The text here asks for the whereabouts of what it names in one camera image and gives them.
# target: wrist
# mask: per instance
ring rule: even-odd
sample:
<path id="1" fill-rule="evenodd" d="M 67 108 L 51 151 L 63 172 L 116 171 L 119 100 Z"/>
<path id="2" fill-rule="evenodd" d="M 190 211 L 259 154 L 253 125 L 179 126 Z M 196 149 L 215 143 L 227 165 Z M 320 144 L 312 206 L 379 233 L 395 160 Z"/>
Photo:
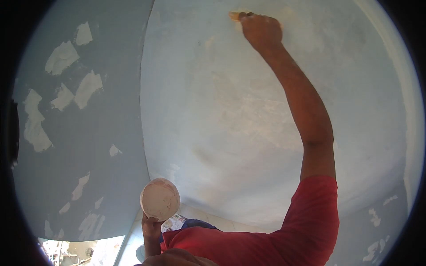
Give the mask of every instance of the wrist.
<path id="1" fill-rule="evenodd" d="M 157 242 L 158 239 L 160 238 L 161 233 L 157 236 L 157 235 L 144 235 L 144 242 Z"/>
<path id="2" fill-rule="evenodd" d="M 268 64 L 275 61 L 277 58 L 288 54 L 282 43 L 279 43 L 274 46 L 265 47 L 260 50 L 259 53 Z"/>

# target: sleeve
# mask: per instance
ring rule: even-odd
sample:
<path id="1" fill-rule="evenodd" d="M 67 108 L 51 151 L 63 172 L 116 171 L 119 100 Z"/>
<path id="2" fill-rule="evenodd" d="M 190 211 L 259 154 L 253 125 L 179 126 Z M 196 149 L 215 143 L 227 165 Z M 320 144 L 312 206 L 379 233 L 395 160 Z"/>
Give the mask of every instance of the sleeve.
<path id="1" fill-rule="evenodd" d="M 270 241 L 289 265 L 325 265 L 339 229 L 337 183 L 328 176 L 300 182 L 280 230 Z"/>

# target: man's left hand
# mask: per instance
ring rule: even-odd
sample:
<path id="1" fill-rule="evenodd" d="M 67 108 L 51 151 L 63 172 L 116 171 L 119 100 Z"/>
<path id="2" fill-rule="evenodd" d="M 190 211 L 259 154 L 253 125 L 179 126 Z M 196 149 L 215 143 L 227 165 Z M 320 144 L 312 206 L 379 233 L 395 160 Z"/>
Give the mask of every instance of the man's left hand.
<path id="1" fill-rule="evenodd" d="M 144 212 L 142 217 L 142 233 L 144 234 L 144 239 L 158 239 L 161 236 L 161 225 L 165 221 L 158 222 L 157 218 L 147 217 Z"/>

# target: plaster bowl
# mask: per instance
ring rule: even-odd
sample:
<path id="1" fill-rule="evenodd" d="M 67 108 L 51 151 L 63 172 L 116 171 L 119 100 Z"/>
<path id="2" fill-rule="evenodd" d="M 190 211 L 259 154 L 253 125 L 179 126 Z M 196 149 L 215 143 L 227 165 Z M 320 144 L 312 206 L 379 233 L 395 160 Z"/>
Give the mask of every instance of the plaster bowl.
<path id="1" fill-rule="evenodd" d="M 158 218 L 159 222 L 172 217 L 181 204 L 178 189 L 165 178 L 149 182 L 141 193 L 140 201 L 147 217 Z"/>

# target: person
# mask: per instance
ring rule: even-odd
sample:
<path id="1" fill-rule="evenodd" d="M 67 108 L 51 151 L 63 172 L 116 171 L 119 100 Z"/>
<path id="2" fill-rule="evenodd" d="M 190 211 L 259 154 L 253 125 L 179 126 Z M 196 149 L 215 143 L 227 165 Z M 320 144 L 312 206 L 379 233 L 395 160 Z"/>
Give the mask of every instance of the person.
<path id="1" fill-rule="evenodd" d="M 240 13 L 245 38 L 269 64 L 285 95 L 303 143 L 299 186 L 280 230 L 270 234 L 222 232 L 201 226 L 164 232 L 142 220 L 145 266 L 324 265 L 339 228 L 333 129 L 320 96 L 281 43 L 279 22 Z"/>

